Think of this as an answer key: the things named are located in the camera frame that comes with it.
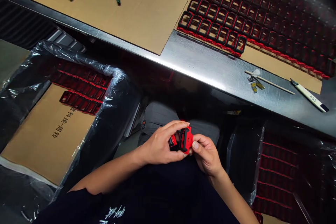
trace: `floor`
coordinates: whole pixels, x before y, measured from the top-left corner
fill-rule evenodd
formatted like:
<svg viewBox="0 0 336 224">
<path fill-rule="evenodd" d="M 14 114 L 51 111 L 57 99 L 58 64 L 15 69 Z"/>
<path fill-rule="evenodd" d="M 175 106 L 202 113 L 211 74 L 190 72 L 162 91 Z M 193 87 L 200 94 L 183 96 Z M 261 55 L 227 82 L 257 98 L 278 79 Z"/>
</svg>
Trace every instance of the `floor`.
<svg viewBox="0 0 336 224">
<path fill-rule="evenodd" d="M 1 87 L 12 76 L 19 65 L 26 59 L 30 51 L 0 40 L 0 81 Z"/>
<path fill-rule="evenodd" d="M 129 138 L 122 141 L 113 157 L 113 159 L 120 157 L 135 148 L 138 147 L 138 139 L 139 139 L 140 131 L 135 132 L 133 135 L 131 135 Z"/>
</svg>

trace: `black shirt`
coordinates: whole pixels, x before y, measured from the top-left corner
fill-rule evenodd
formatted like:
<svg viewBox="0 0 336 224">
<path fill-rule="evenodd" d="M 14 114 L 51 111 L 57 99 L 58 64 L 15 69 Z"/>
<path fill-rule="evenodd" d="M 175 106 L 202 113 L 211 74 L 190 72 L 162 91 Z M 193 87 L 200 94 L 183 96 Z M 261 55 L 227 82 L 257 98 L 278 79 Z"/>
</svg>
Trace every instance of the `black shirt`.
<svg viewBox="0 0 336 224">
<path fill-rule="evenodd" d="M 110 194 L 86 189 L 59 197 L 39 223 L 238 223 L 193 157 L 147 165 Z"/>
</svg>

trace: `person's left hand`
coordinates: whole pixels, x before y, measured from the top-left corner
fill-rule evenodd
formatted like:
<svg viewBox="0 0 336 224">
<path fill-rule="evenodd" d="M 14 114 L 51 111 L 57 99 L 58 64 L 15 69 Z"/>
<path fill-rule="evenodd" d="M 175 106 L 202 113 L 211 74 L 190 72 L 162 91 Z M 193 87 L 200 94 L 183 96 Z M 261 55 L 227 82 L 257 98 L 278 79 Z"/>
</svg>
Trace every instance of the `person's left hand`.
<svg viewBox="0 0 336 224">
<path fill-rule="evenodd" d="M 167 164 L 180 161 L 187 155 L 182 151 L 170 151 L 168 140 L 176 133 L 189 126 L 190 123 L 184 121 L 171 121 L 163 127 L 158 128 L 153 135 L 136 151 L 139 159 L 144 165 Z"/>
</svg>

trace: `clear plastic bag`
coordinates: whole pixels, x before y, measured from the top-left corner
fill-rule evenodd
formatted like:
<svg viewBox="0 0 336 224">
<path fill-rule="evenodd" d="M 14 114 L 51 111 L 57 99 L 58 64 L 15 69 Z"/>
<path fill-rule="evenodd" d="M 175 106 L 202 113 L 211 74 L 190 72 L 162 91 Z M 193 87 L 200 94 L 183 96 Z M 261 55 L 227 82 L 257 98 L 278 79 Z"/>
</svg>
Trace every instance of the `clear plastic bag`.
<svg viewBox="0 0 336 224">
<path fill-rule="evenodd" d="M 0 90 L 0 152 L 50 86 L 49 79 L 56 70 L 58 58 L 90 67 L 106 76 L 112 76 L 112 80 L 86 137 L 74 151 L 73 161 L 69 164 L 70 168 L 56 194 L 53 191 L 51 193 L 51 187 L 45 183 L 7 169 L 4 179 L 13 174 L 18 174 L 18 178 L 25 177 L 26 181 L 29 181 L 29 188 L 33 188 L 35 195 L 39 195 L 47 203 L 59 194 L 66 193 L 81 178 L 112 158 L 141 99 L 141 92 L 121 69 L 101 64 L 63 45 L 42 41 L 31 51 L 13 76 L 4 82 Z M 18 201 L 17 207 L 12 211 L 21 218 L 26 215 L 28 219 L 33 219 L 37 208 L 27 209 L 27 205 L 29 204 Z"/>
<path fill-rule="evenodd" d="M 227 146 L 225 170 L 250 206 L 256 197 L 264 131 L 263 121 L 239 120 Z"/>
</svg>

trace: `plastic liner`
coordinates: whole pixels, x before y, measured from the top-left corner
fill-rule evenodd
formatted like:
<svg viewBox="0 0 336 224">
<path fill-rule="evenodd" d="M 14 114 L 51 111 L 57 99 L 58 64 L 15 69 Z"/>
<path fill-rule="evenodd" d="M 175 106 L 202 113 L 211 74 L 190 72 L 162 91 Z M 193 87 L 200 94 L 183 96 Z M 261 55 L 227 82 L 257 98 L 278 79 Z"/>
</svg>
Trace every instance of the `plastic liner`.
<svg viewBox="0 0 336 224">
<path fill-rule="evenodd" d="M 264 141 L 297 153 L 291 223 L 331 223 L 336 209 L 335 140 L 288 121 L 240 118 L 227 147 L 226 171 L 249 205 L 258 194 Z"/>
<path fill-rule="evenodd" d="M 56 71 L 59 59 L 85 65 L 112 76 L 112 80 L 88 134 L 73 154 L 70 169 L 57 193 L 48 196 L 48 200 L 66 193 L 85 175 L 112 159 L 141 100 L 141 92 L 121 69 L 101 64 L 66 46 L 42 41 L 13 76 L 4 82 L 0 91 L 0 152 L 50 86 L 49 79 Z"/>
<path fill-rule="evenodd" d="M 227 146 L 225 170 L 250 206 L 256 197 L 264 131 L 263 121 L 239 120 Z"/>
<path fill-rule="evenodd" d="M 51 201 L 55 188 L 0 166 L 0 222 L 27 223 Z"/>
</svg>

